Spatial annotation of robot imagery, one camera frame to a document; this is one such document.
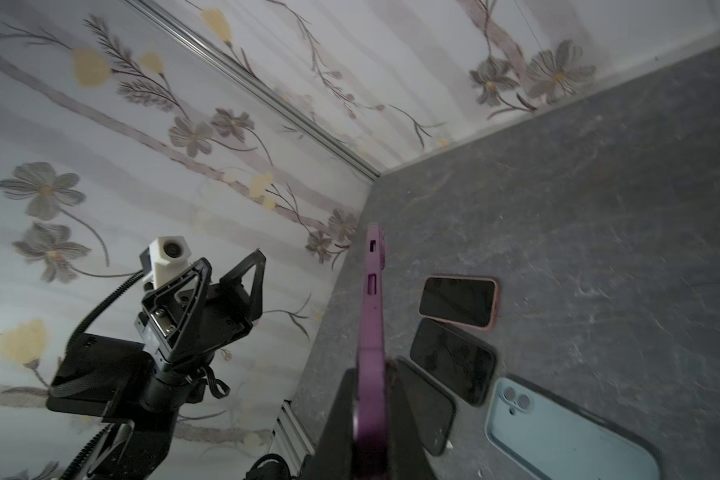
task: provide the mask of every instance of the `yellow tulip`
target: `yellow tulip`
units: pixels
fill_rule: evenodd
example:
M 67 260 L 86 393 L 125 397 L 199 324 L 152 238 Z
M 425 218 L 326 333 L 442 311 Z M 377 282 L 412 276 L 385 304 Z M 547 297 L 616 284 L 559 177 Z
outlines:
M 218 8 L 203 10 L 200 16 L 213 34 L 219 37 L 219 40 L 226 44 L 232 44 L 232 31 L 230 30 L 230 24 L 226 22 L 226 18 L 224 18 L 224 14 L 221 10 Z
M 254 175 L 248 187 L 248 196 L 251 198 L 261 197 L 272 182 L 272 172 L 267 172 L 264 175 Z
M 91 48 L 72 51 L 74 76 L 83 87 L 98 87 L 112 76 L 112 67 L 105 57 Z
M 165 72 L 163 69 L 163 61 L 160 60 L 160 56 L 157 52 L 144 53 L 141 58 L 139 58 L 139 63 L 144 65 L 147 70 L 155 72 L 156 74 L 162 75 Z
M 39 360 L 47 342 L 45 324 L 40 319 L 34 319 L 0 334 L 0 356 L 28 366 Z
M 275 206 L 277 206 L 277 203 L 274 198 L 264 197 L 264 201 L 262 202 L 262 208 L 264 208 L 264 210 L 274 210 Z

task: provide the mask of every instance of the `gray marble countertop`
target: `gray marble countertop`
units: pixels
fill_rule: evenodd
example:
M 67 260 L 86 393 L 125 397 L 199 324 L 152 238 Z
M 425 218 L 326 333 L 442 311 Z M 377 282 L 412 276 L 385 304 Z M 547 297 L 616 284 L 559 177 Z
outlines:
M 720 48 L 384 176 L 384 327 L 407 356 L 431 274 L 492 276 L 511 373 L 658 448 L 666 479 L 720 480 Z M 352 248 L 293 409 L 319 438 L 355 360 Z M 440 479 L 530 478 L 458 400 Z

